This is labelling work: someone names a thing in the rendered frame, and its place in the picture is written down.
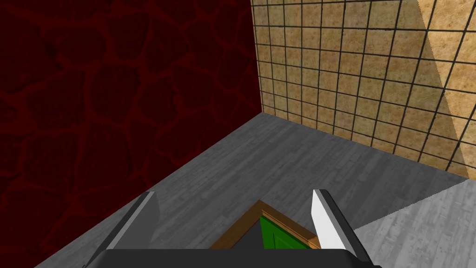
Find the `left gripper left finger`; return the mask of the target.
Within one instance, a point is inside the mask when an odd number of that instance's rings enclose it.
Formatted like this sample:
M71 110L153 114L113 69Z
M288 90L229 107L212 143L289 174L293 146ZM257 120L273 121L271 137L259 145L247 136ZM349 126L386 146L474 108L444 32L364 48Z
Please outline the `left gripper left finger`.
M155 192L145 192L137 208L133 210L113 236L106 249L148 248L160 219L160 209Z

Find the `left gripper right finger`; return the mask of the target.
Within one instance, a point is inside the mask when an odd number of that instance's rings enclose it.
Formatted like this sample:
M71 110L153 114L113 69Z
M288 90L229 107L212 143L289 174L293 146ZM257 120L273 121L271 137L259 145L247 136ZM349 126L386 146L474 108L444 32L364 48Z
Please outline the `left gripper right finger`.
M345 249L356 257L369 256L327 190L313 190L311 216L321 248Z

